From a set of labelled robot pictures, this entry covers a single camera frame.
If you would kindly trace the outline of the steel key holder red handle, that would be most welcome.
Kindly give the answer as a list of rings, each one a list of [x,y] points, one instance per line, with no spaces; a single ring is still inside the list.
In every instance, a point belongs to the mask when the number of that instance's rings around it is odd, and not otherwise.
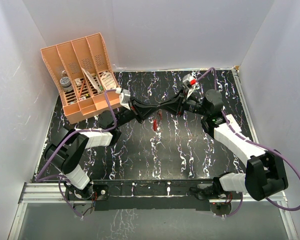
[[[163,119],[163,114],[162,114],[162,110],[158,110],[157,113],[155,114],[155,118],[153,120],[153,130],[156,132],[158,129],[158,125],[159,123],[162,121]]]

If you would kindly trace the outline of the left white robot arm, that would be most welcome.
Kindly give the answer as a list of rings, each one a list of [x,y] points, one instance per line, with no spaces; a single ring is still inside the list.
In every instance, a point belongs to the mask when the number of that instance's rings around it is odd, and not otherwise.
[[[65,180],[65,186],[80,199],[90,199],[94,189],[93,180],[80,166],[84,151],[114,145],[121,136],[120,126],[132,120],[143,122],[161,109],[160,105],[143,103],[133,97],[121,102],[120,105],[118,112],[110,108],[100,114],[99,128],[65,128],[44,150],[46,163],[60,172],[60,178]]]

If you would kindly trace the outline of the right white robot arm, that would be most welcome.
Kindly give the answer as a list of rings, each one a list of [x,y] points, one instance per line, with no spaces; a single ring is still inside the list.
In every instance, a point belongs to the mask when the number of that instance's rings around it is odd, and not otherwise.
[[[223,199],[230,192],[249,194],[260,201],[288,188],[288,178],[283,159],[241,133],[241,128],[232,117],[223,112],[222,94],[208,90],[202,100],[186,97],[179,92],[161,103],[160,109],[181,115],[191,112],[202,116],[201,125],[206,134],[227,147],[245,166],[245,173],[226,172],[213,178],[213,184],[203,193]]]

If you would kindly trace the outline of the white labelled packet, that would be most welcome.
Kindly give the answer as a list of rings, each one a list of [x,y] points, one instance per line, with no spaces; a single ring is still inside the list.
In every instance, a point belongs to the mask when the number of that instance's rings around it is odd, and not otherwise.
[[[115,78],[108,71],[104,71],[100,74],[100,82],[105,90],[113,90],[117,88]]]

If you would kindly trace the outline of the white box red label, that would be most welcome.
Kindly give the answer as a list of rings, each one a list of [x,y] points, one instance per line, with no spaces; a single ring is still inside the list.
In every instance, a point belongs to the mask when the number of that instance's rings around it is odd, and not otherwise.
[[[240,133],[242,131],[241,127],[239,126],[239,124],[237,123],[236,119],[233,117],[232,114],[228,114],[226,118],[229,121],[230,126],[233,128],[233,130],[236,133]]]

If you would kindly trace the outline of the white paper card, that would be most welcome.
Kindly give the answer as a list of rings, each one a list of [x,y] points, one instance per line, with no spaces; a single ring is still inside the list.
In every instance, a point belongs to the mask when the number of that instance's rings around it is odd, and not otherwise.
[[[89,71],[87,71],[86,69],[84,69],[83,67],[81,68],[81,70],[85,74],[85,76],[87,77],[89,82],[91,83],[92,87],[97,91],[97,93],[98,94],[101,93],[102,90],[100,89],[100,86],[98,85],[97,81],[94,79],[92,74]]]

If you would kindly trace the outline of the red pencil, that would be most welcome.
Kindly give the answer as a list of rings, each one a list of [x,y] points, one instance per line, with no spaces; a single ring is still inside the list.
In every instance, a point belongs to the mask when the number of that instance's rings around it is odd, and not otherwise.
[[[81,87],[80,87],[79,94],[78,94],[78,99],[81,98],[85,85],[86,85],[86,80],[84,79],[81,83]]]

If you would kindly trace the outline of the small white eraser block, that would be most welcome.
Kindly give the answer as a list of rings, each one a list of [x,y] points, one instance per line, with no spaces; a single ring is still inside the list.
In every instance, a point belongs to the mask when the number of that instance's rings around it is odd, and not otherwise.
[[[82,81],[81,81],[80,78],[76,78],[76,79],[74,80],[74,82],[75,82],[75,84],[76,84],[77,87],[80,87],[80,86],[82,85]]]

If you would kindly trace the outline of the peach desk organizer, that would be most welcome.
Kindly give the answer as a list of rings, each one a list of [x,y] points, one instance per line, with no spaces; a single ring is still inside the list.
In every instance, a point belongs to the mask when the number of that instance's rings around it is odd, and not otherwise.
[[[109,107],[120,106],[119,95],[115,92],[104,94],[100,74],[110,72],[117,87],[105,41],[100,33],[84,36],[75,40],[59,43],[40,50],[43,62],[56,85],[61,99],[63,112],[71,124],[92,118]],[[89,71],[97,81],[102,92],[97,93],[89,82],[82,68]],[[60,85],[62,77],[69,77],[73,90],[65,92]],[[76,86],[75,79],[86,80],[81,98],[81,86]]]

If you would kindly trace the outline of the small grey jar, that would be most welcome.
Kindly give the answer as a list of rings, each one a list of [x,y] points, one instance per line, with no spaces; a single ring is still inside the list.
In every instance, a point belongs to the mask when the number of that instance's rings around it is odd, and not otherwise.
[[[62,77],[59,83],[65,92],[70,92],[73,90],[73,86],[69,77],[67,76]]]

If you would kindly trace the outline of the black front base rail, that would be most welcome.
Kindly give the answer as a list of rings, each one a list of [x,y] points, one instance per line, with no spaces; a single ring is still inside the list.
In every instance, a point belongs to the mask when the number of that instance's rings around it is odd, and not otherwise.
[[[97,194],[94,210],[209,211],[209,200],[193,190],[211,184],[210,179],[97,180],[93,186]]]

